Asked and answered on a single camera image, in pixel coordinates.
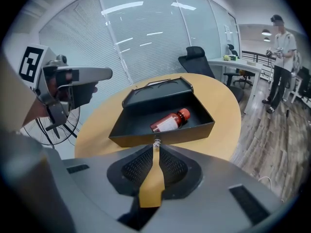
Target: ceiling light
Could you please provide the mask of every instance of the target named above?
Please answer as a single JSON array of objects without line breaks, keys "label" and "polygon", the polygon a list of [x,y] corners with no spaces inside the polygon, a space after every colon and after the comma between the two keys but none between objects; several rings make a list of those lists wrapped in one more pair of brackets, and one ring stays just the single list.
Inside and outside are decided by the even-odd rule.
[{"label": "ceiling light", "polygon": [[140,47],[149,45],[149,44],[151,44],[151,43],[152,43],[152,42],[149,42],[149,43],[146,43],[146,44],[142,44],[142,45],[140,45]]},{"label": "ceiling light", "polygon": [[123,42],[126,42],[126,41],[130,41],[130,40],[133,40],[133,38],[128,38],[128,39],[126,39],[126,40],[119,41],[119,42],[117,42],[117,45],[118,45],[118,44],[121,44],[121,43],[123,43]]},{"label": "ceiling light", "polygon": [[142,6],[143,3],[144,3],[143,1],[140,1],[140,2],[130,2],[130,3],[121,4],[121,5],[118,5],[118,6],[115,6],[115,7],[106,9],[106,10],[103,10],[102,11],[102,15],[104,16],[104,15],[107,15],[107,14],[109,14],[111,12],[115,12],[115,11],[126,9],[126,8]]},{"label": "ceiling light", "polygon": [[123,51],[121,51],[121,52],[126,52],[126,51],[129,51],[129,50],[131,50],[131,49],[126,49],[126,50],[123,50]]},{"label": "ceiling light", "polygon": [[196,9],[195,7],[192,7],[192,6],[189,6],[189,5],[184,5],[184,4],[179,3],[179,2],[173,2],[173,3],[171,4],[171,6],[184,8],[184,9],[186,9],[186,10],[195,10],[195,9]]},{"label": "ceiling light", "polygon": [[148,33],[147,36],[149,36],[149,35],[154,35],[154,34],[160,34],[160,33],[163,33],[163,32]]},{"label": "ceiling light", "polygon": [[261,34],[263,34],[263,35],[267,35],[267,36],[271,36],[272,34],[270,33],[270,31],[269,30],[267,30],[267,29],[264,29],[263,31],[262,31],[262,33]]}]

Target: glass wall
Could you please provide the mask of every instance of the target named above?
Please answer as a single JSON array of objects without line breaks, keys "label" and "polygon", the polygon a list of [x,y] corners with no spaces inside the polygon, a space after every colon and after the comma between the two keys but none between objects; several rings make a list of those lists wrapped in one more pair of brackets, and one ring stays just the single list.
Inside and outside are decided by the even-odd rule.
[{"label": "glass wall", "polygon": [[222,48],[222,56],[226,54],[231,54],[228,48],[228,44],[233,45],[233,32],[230,30],[230,17],[223,7],[215,3],[214,1],[210,0],[210,4],[212,6],[213,12],[215,14],[217,27],[219,31],[220,43]]},{"label": "glass wall", "polygon": [[99,82],[93,99],[81,107],[80,121],[114,93],[130,82],[111,40],[99,0],[78,0],[55,16],[40,32],[40,42],[56,55],[67,56],[71,66],[109,67],[113,76]]},{"label": "glass wall", "polygon": [[240,42],[239,42],[239,31],[238,31],[238,25],[237,22],[235,20],[235,18],[229,14],[229,18],[230,18],[230,33],[231,33],[231,40],[232,40],[232,45],[234,46],[234,49],[236,50],[236,52],[238,52],[239,57],[240,56]]},{"label": "glass wall", "polygon": [[208,59],[220,58],[221,48],[215,17],[208,0],[178,0],[192,46],[202,47]]},{"label": "glass wall", "polygon": [[175,0],[103,0],[124,61],[134,82],[185,72],[178,57],[189,47]]},{"label": "glass wall", "polygon": [[[77,0],[39,37],[42,45],[67,56],[69,65],[113,70],[112,79],[100,82],[91,103],[82,106],[81,122],[133,83],[186,72],[178,57],[187,55],[190,44],[202,47],[208,59],[228,54],[228,43],[240,49],[235,19],[209,0]],[[221,68],[211,68],[219,80]]]}]

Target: wooden table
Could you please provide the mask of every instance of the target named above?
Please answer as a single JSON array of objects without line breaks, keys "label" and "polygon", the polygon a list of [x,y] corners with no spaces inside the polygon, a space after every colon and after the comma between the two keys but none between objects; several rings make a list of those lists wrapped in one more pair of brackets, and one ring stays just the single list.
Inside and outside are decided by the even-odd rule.
[{"label": "wooden table", "polygon": [[210,77],[180,73],[151,78],[129,87],[101,104],[80,129],[75,157],[85,158],[112,153],[126,148],[119,147],[108,136],[122,112],[121,102],[131,89],[141,88],[147,83],[176,79],[182,76],[193,85],[194,94],[215,120],[208,138],[174,144],[196,152],[229,160],[234,153],[241,130],[241,112],[232,92],[221,82]]}]

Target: black pants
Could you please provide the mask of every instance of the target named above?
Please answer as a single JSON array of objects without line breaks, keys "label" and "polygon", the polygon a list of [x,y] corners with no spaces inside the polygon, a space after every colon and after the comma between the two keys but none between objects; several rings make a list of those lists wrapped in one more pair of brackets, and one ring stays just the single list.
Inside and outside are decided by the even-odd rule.
[{"label": "black pants", "polygon": [[[273,83],[270,95],[268,97],[268,101],[271,101],[272,108],[276,109],[278,107],[278,104],[281,102],[281,99],[283,98],[285,86],[290,80],[290,78],[291,78],[290,71],[278,66],[274,66]],[[278,91],[276,94],[276,89],[280,79],[281,79],[280,86],[278,87]]]}]

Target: bottle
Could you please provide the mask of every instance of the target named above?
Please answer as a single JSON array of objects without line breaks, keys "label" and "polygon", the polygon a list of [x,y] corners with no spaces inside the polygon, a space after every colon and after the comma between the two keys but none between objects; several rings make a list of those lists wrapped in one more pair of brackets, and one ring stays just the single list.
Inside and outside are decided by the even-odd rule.
[{"label": "bottle", "polygon": [[187,109],[181,109],[177,113],[170,113],[163,119],[150,125],[153,132],[164,132],[180,128],[190,118],[190,112]]}]

